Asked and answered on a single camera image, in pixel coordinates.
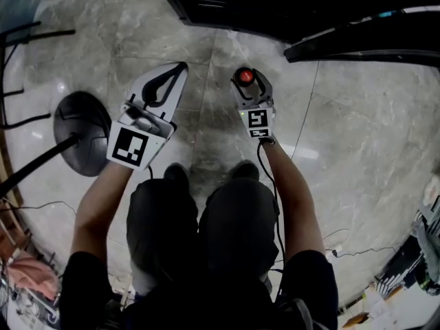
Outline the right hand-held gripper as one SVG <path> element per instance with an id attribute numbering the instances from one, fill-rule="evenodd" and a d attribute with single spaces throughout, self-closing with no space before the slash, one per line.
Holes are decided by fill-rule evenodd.
<path id="1" fill-rule="evenodd" d="M 273 101 L 273 87 L 269 80 L 259 71 L 255 72 L 261 94 L 259 101 L 250 102 L 239 84 L 232 78 L 230 86 L 238 106 L 238 112 L 250 138 L 269 138 L 276 115 Z"/>

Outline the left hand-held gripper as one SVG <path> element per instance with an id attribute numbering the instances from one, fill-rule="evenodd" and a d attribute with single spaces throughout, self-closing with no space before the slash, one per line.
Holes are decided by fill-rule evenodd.
<path id="1" fill-rule="evenodd" d="M 135 80 L 132 96 L 124 100 L 120 117 L 111 123 L 108 160 L 135 171 L 147 169 L 177 129 L 172 118 L 187 77 L 186 63 L 167 63 Z M 158 100 L 157 91 L 164 87 Z"/>

